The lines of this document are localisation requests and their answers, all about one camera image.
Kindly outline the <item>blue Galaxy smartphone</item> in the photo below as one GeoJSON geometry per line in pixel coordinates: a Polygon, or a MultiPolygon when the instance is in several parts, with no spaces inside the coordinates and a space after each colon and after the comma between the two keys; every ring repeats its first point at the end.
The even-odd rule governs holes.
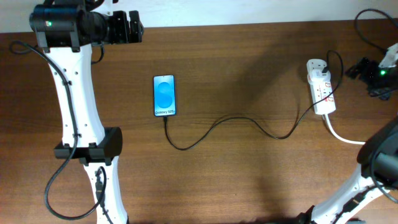
{"type": "Polygon", "coordinates": [[[175,79],[173,75],[159,75],[153,78],[154,115],[173,116],[177,113],[175,100],[175,79]]]}

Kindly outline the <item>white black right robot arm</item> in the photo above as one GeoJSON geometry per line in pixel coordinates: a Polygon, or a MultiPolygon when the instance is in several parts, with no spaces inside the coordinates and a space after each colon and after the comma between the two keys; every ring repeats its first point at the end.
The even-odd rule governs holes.
{"type": "MultiPolygon", "coordinates": [[[[318,59],[309,60],[307,70],[315,112],[330,125],[328,114],[335,110],[330,73],[318,59]]],[[[386,56],[381,62],[362,58],[345,74],[364,82],[369,96],[388,99],[397,90],[397,57],[386,56]]],[[[374,199],[391,197],[389,192],[397,189],[397,119],[360,145],[351,177],[329,199],[301,213],[296,223],[348,223],[374,199]]]]}

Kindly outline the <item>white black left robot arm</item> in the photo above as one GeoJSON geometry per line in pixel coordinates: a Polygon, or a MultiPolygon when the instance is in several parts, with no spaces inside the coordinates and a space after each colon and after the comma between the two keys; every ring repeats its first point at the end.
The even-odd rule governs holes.
{"type": "Polygon", "coordinates": [[[63,136],[55,147],[64,164],[76,159],[86,171],[98,223],[128,223],[118,179],[123,148],[119,127],[106,128],[98,114],[91,68],[93,47],[142,41],[137,11],[115,11],[112,1],[45,1],[29,23],[52,72],[62,115],[63,136]]]}

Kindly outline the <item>white USB charger plug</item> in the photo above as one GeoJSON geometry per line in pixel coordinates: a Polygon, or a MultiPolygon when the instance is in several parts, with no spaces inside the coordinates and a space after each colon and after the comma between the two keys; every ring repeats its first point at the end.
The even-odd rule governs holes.
{"type": "Polygon", "coordinates": [[[307,74],[307,80],[310,85],[330,81],[331,74],[327,67],[310,68],[307,74]]]}

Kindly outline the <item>white power strip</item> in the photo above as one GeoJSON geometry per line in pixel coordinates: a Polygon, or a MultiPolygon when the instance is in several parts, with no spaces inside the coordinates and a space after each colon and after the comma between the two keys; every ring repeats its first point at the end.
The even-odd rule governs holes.
{"type": "MultiPolygon", "coordinates": [[[[310,59],[307,62],[307,72],[310,68],[326,67],[326,62],[322,59],[310,59]]],[[[314,112],[317,115],[330,114],[336,110],[335,99],[332,94],[331,79],[327,82],[310,85],[314,112]]]]}

